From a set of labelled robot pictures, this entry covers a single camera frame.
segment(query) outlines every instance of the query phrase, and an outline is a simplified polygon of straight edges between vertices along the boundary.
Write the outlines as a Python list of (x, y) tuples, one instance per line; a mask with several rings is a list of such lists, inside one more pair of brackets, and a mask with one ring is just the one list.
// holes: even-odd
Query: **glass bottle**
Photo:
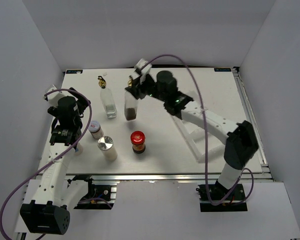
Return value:
[(109, 88), (107, 88), (106, 80), (102, 76), (98, 76), (99, 86), (101, 87), (100, 98), (103, 104), (106, 116), (109, 119), (115, 118), (117, 116), (117, 108), (115, 104), (114, 97)]
[(138, 100), (128, 91), (124, 93), (124, 116), (127, 121), (137, 117)]

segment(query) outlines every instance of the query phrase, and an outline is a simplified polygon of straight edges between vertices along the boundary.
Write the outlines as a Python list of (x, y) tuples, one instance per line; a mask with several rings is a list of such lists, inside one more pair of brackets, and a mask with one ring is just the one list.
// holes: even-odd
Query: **gray wall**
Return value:
[(300, 0), (276, 1), (241, 73), (270, 170), (300, 228)]
[(275, 0), (23, 2), (65, 70), (129, 67), (162, 53), (189, 64), (239, 66)]
[[(0, 0), (0, 208), (39, 165), (49, 127), (42, 94), (61, 79), (62, 72), (22, 1)], [(4, 227), (10, 237), (22, 196), (20, 190), (5, 210)]]

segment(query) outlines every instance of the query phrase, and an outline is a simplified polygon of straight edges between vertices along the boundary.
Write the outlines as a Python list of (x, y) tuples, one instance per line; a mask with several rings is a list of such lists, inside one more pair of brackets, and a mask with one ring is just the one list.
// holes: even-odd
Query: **black label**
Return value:
[(83, 70), (67, 70), (65, 74), (82, 74)]
[(229, 67), (215, 67), (215, 72), (231, 72), (231, 68)]

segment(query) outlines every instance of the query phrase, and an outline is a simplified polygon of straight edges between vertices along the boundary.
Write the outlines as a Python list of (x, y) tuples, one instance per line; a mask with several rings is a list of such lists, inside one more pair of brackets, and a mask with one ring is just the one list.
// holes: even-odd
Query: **wire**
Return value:
[[(47, 92), (44, 96), (48, 96), (52, 93), (55, 93), (55, 92), (59, 92), (59, 91), (67, 91), (69, 93), (75, 93), (75, 94), (78, 94), (80, 95), (81, 97), (83, 97), (87, 104), (88, 104), (88, 107), (89, 107), (89, 119), (88, 119), (88, 122), (87, 122), (87, 125), (85, 127), (85, 129), (83, 130), (81, 136), (79, 136), (79, 138), (71, 145), (69, 146), (65, 151), (63, 151), (62, 153), (60, 153), (58, 156), (55, 157), (54, 160), (58, 160), (60, 159), (62, 156), (64, 156), (67, 152), (70, 151), (70, 149), (72, 149), (73, 147), (75, 147), (78, 142), (82, 139), (82, 137), (85, 135), (85, 133), (87, 132), (88, 130), (88, 127), (89, 127), (89, 123), (91, 122), (91, 118), (92, 118), (92, 108), (91, 108), (91, 104), (89, 102), (89, 100), (81, 93), (75, 91), (75, 90), (71, 90), (71, 89), (66, 89), (66, 88), (61, 88), (61, 89), (56, 89), (56, 90), (52, 90), (50, 92)], [(50, 167), (52, 164), (54, 164), (54, 161), (50, 161), (48, 162), (46, 165), (44, 165), (42, 168), (40, 168), (38, 171), (36, 171), (34, 174), (32, 174), (31, 176), (29, 176), (26, 180), (24, 180), (22, 183), (20, 183), (14, 190), (12, 190), (12, 192), (6, 197), (6, 199), (4, 200), (2, 206), (1, 206), (1, 209), (0, 209), (0, 232), (2, 234), (2, 236), (6, 239), (6, 240), (12, 240), (8, 235), (7, 233), (5, 232), (4, 230), (4, 226), (3, 226), (3, 215), (4, 215), (4, 210), (5, 210), (5, 207), (8, 203), (8, 201), (11, 199), (11, 197), (16, 193), (16, 191), (18, 191), (24, 184), (26, 184), (27, 182), (29, 182), (32, 178), (34, 178), (35, 176), (37, 176), (40, 172), (42, 172), (43, 170), (47, 169), (48, 167)], [(36, 240), (40, 240), (44, 237), (45, 234), (41, 235), (39, 238), (37, 238)]]
[(110, 209), (112, 209), (112, 206), (110, 205), (110, 203), (108, 203), (106, 200), (104, 200), (103, 198), (100, 198), (100, 197), (89, 198), (89, 199), (86, 199), (86, 200), (79, 201), (79, 203), (82, 204), (84, 202), (88, 202), (88, 201), (90, 202), (92, 200), (102, 201), (105, 204), (107, 204)]
[[(191, 78), (192, 78), (192, 81), (194, 83), (194, 86), (196, 88), (196, 91), (199, 95), (199, 100), (200, 100), (200, 104), (201, 104), (201, 108), (202, 108), (202, 117), (203, 117), (203, 126), (204, 126), (204, 141), (205, 141), (205, 156), (204, 156), (204, 163), (205, 163), (205, 168), (204, 168), (204, 177), (205, 177), (205, 190), (206, 190), (206, 195), (208, 197), (208, 200), (209, 202), (211, 203), (211, 205), (213, 206), (218, 206), (220, 204), (223, 203), (223, 201), (229, 197), (229, 195), (233, 192), (233, 190), (236, 188), (238, 182), (240, 181), (240, 177), (238, 177), (237, 181), (234, 183), (234, 185), (232, 186), (232, 188), (230, 188), (230, 190), (227, 192), (226, 195), (224, 195), (224, 197), (219, 200), (219, 201), (213, 201), (211, 199), (211, 196), (210, 196), (210, 191), (209, 191), (209, 183), (208, 183), (208, 124), (207, 124), (207, 118), (206, 118), (206, 113), (204, 111), (205, 107), (204, 107), (204, 101), (203, 101), (203, 98), (201, 96), (201, 92), (199, 90), (199, 86), (198, 86), (198, 83), (195, 79), (195, 76), (193, 75), (193, 73), (191, 72), (190, 68), (188, 67), (188, 65), (178, 56), (176, 55), (173, 55), (173, 54), (162, 54), (162, 55), (159, 55), (159, 56), (156, 56), (155, 58), (153, 58), (152, 60), (148, 61), (141, 69), (140, 71), (142, 71), (147, 65), (149, 65), (150, 63), (152, 63), (153, 61), (159, 59), (159, 58), (162, 58), (162, 57), (172, 57), (172, 58), (175, 58), (175, 59), (178, 59), (179, 62), (181, 62), (184, 67), (186, 68), (186, 70), (189, 72)], [(251, 178), (251, 181), (252, 181), (252, 184), (251, 184), (251, 190), (250, 190), (250, 194), (252, 193), (252, 190), (253, 190), (253, 187), (254, 187), (254, 177), (253, 177), (253, 174), (252, 172), (248, 169), (248, 168), (244, 168), (243, 170), (248, 170), (252, 176)], [(244, 198), (244, 200), (242, 200), (240, 203), (243, 203), (245, 200), (248, 199), (250, 195), (248, 194), (247, 197)]]

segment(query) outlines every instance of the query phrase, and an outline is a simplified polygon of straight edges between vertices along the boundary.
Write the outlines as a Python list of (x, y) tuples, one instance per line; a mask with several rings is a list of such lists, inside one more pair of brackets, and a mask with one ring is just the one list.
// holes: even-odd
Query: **purple cable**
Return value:
[[(188, 65), (178, 56), (176, 55), (173, 55), (173, 54), (162, 54), (162, 55), (159, 55), (159, 56), (156, 56), (154, 59), (150, 60), (146, 65), (144, 65), (140, 70), (144, 69), (148, 64), (152, 63), (153, 61), (159, 59), (159, 58), (162, 58), (162, 57), (172, 57), (172, 58), (175, 58), (175, 59), (178, 59), (184, 66), (185, 68), (187, 69), (187, 71), (189, 72), (192, 80), (193, 80), (193, 83), (194, 83), (194, 86), (196, 88), (196, 91), (199, 95), (199, 100), (200, 100), (200, 104), (201, 104), (201, 108), (202, 108), (202, 117), (203, 117), (203, 126), (204, 126), (204, 141), (205, 141), (205, 156), (204, 156), (204, 163), (205, 163), (205, 169), (204, 169), (204, 177), (205, 177), (205, 190), (206, 190), (206, 195), (208, 197), (208, 200), (209, 202), (211, 203), (211, 205), (213, 206), (218, 206), (220, 204), (223, 203), (223, 201), (229, 197), (229, 195), (232, 193), (232, 191), (236, 188), (238, 182), (240, 181), (240, 178), (238, 177), (237, 181), (234, 183), (234, 185), (232, 186), (232, 188), (230, 188), (230, 190), (227, 192), (227, 194), (219, 201), (213, 201), (211, 199), (211, 196), (210, 196), (210, 191), (209, 191), (209, 183), (208, 183), (208, 125), (207, 125), (207, 118), (206, 118), (206, 113), (204, 111), (204, 101), (203, 101), (203, 98), (201, 96), (201, 92), (199, 90), (199, 86), (197, 84), (197, 81), (195, 79), (195, 76), (193, 75), (193, 73), (191, 72), (190, 68), (188, 67)], [(254, 187), (254, 176), (252, 174), (252, 172), (248, 169), (248, 168), (245, 168), (246, 170), (248, 170), (250, 173), (251, 173), (251, 180), (252, 180), (252, 185), (251, 185), (251, 190), (250, 190), (250, 193), (248, 194), (247, 197), (244, 198), (243, 201), (241, 202), (244, 202), (248, 199), (248, 197), (250, 196), (250, 194), (252, 193), (252, 190), (253, 190), (253, 187)]]
[(92, 200), (102, 201), (102, 202), (106, 203), (110, 209), (112, 209), (112, 206), (110, 205), (110, 203), (108, 203), (106, 200), (104, 200), (103, 198), (100, 198), (100, 197), (93, 197), (93, 198), (85, 199), (85, 200), (79, 201), (79, 203), (81, 204), (84, 202), (90, 202)]
[[(85, 127), (85, 129), (83, 130), (81, 136), (71, 145), (69, 146), (69, 148), (67, 148), (65, 151), (63, 151), (62, 153), (60, 153), (57, 157), (55, 157), (54, 160), (58, 160), (60, 159), (62, 156), (64, 156), (67, 152), (70, 151), (70, 149), (72, 149), (74, 146), (76, 146), (78, 144), (78, 142), (82, 139), (82, 137), (85, 135), (86, 131), (88, 130), (89, 127), (89, 123), (91, 122), (91, 118), (92, 118), (92, 108), (91, 108), (91, 104), (89, 102), (89, 100), (82, 95), (81, 93), (74, 91), (74, 90), (70, 90), (70, 89), (66, 89), (66, 88), (61, 88), (61, 89), (56, 89), (56, 90), (52, 90), (50, 92), (47, 92), (44, 96), (48, 96), (49, 94), (55, 93), (55, 92), (59, 92), (59, 91), (67, 91), (69, 93), (75, 93), (80, 95), (81, 97), (83, 97), (89, 107), (89, 119), (88, 119), (88, 123)], [(6, 239), (6, 240), (12, 240), (5, 232), (4, 230), (4, 226), (3, 226), (3, 215), (4, 215), (4, 210), (5, 207), (8, 203), (8, 201), (11, 199), (11, 197), (16, 193), (16, 191), (18, 191), (24, 184), (26, 184), (27, 182), (29, 182), (32, 178), (34, 178), (35, 176), (37, 176), (40, 172), (42, 172), (43, 170), (45, 170), (46, 168), (50, 167), (52, 164), (54, 164), (53, 161), (50, 161), (49, 163), (47, 163), (46, 165), (44, 165), (42, 168), (40, 168), (38, 171), (36, 171), (34, 174), (32, 174), (31, 176), (29, 176), (26, 180), (24, 180), (22, 183), (20, 183), (4, 200), (2, 207), (0, 209), (0, 232), (2, 234), (2, 236)], [(41, 235), (39, 238), (37, 238), (36, 240), (40, 240), (44, 237), (45, 234)]]

